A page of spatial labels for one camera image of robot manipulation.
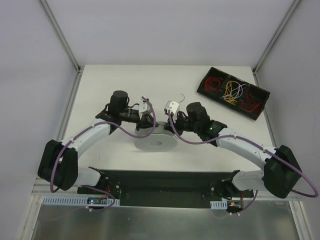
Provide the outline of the grey plastic spool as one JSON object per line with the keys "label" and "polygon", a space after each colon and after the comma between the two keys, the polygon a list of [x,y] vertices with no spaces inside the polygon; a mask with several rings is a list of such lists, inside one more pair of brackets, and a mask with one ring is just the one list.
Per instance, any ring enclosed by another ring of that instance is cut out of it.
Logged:
{"label": "grey plastic spool", "polygon": [[169,152],[178,145],[174,134],[165,130],[166,122],[158,121],[153,133],[146,138],[136,138],[134,146],[144,152]]}

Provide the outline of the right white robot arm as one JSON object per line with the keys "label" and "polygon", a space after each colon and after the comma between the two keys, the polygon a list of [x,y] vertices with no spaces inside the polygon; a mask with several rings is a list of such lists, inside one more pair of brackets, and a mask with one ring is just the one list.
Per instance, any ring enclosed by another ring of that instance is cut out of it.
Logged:
{"label": "right white robot arm", "polygon": [[165,129],[181,138],[184,132],[196,134],[201,144],[229,150],[256,165],[254,171],[235,170],[221,184],[227,197],[237,197],[242,191],[263,190],[285,199],[301,178],[301,168],[293,151],[281,145],[279,148],[250,140],[228,127],[210,119],[200,102],[190,103],[187,112],[180,111],[180,104],[168,101],[164,112],[168,116]]}

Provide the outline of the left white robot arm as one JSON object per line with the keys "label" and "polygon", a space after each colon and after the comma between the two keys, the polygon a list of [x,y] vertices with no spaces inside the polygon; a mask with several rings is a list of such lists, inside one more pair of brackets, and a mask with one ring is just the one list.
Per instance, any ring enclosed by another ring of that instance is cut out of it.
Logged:
{"label": "left white robot arm", "polygon": [[[155,131],[156,114],[151,102],[146,97],[141,97],[141,101],[137,103],[138,109],[133,109],[129,103],[128,93],[116,90],[109,103],[84,129],[63,140],[52,139],[47,142],[37,175],[49,183],[52,193],[67,191],[73,186],[88,186],[96,195],[105,191],[103,173],[92,167],[79,167],[78,161],[89,148],[116,130],[135,139],[147,138]],[[133,123],[138,127],[149,123],[151,130],[144,135],[134,135],[121,126],[122,122]]]}

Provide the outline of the black three-compartment bin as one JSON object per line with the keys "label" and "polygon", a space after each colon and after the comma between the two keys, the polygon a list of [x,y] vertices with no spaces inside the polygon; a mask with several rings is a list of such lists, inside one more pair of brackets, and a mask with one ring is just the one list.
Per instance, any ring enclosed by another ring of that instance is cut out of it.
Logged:
{"label": "black three-compartment bin", "polygon": [[269,91],[215,67],[209,69],[196,92],[254,121],[270,97]]}

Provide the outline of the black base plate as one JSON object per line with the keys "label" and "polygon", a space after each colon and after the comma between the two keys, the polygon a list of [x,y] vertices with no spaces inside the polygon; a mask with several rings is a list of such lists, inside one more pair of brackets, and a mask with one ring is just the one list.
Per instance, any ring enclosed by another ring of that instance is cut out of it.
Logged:
{"label": "black base plate", "polygon": [[237,190],[229,180],[232,172],[177,172],[102,170],[102,179],[78,194],[97,196],[110,192],[121,206],[208,209],[210,202],[227,198],[252,198],[252,190]]}

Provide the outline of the aluminium frame rail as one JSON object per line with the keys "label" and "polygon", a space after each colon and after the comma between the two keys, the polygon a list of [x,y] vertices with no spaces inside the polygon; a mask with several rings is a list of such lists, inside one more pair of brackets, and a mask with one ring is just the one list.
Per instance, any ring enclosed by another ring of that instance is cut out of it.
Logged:
{"label": "aluminium frame rail", "polygon": [[[78,187],[77,186],[72,186],[70,189],[64,191],[59,189],[57,192],[55,192],[55,194],[57,195],[62,195],[62,196],[75,196],[77,195],[77,190]],[[40,177],[37,177],[31,192],[32,195],[52,195],[53,193],[50,190],[50,184],[43,180]],[[301,201],[302,200],[302,196],[295,194],[295,193],[290,193],[287,198],[278,198],[274,195],[272,195],[271,193],[267,192],[267,191],[258,191],[258,195],[257,195],[257,200],[276,200],[276,201]]]}

